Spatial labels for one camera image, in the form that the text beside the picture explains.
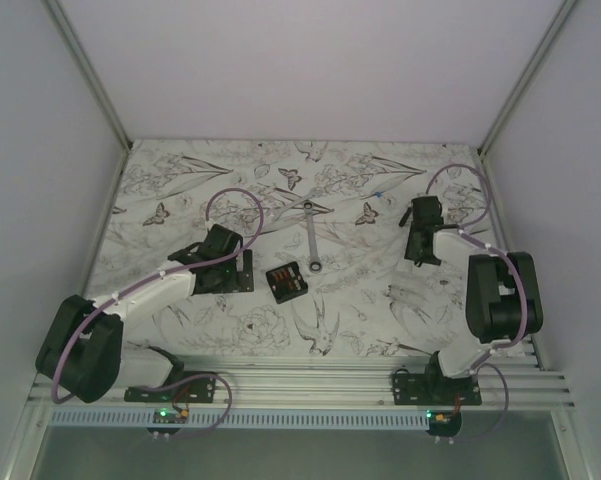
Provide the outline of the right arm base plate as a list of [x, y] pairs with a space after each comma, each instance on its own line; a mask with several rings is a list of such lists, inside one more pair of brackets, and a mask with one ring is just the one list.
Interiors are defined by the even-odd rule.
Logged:
[[395, 405], [453, 407], [457, 400], [461, 406], [482, 404], [478, 382], [471, 377], [449, 379], [400, 368], [391, 375], [390, 384]]

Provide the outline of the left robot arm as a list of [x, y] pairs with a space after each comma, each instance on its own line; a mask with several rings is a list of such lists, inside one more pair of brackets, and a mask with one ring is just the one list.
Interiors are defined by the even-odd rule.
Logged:
[[125, 351], [131, 327], [194, 295], [245, 293], [254, 288], [253, 252], [242, 236], [212, 226], [206, 238], [168, 256], [158, 272], [122, 292], [59, 306], [35, 360], [56, 390], [85, 403], [112, 388], [148, 387], [159, 400], [184, 389], [178, 357], [156, 346]]

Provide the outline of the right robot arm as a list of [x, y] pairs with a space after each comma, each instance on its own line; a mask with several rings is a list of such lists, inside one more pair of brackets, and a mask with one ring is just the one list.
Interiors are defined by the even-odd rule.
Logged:
[[494, 353], [509, 349], [544, 323], [534, 259], [505, 252], [455, 224], [447, 224], [435, 196], [418, 197], [407, 207], [411, 220], [405, 258], [415, 266], [450, 264], [465, 271], [466, 326], [433, 355], [437, 371], [423, 380], [432, 403], [448, 403], [459, 391], [457, 379], [472, 376]]

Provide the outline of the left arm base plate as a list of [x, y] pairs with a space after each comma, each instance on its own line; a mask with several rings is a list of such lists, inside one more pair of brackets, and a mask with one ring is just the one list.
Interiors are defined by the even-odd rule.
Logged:
[[170, 374], [160, 387], [130, 387], [123, 399], [128, 403], [211, 403], [215, 388], [214, 373], [183, 371]]

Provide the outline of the black fuse box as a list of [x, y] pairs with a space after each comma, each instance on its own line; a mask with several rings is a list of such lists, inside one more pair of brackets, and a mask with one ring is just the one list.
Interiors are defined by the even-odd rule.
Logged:
[[269, 270], [265, 276], [277, 304], [286, 303], [308, 293], [308, 284], [296, 261]]

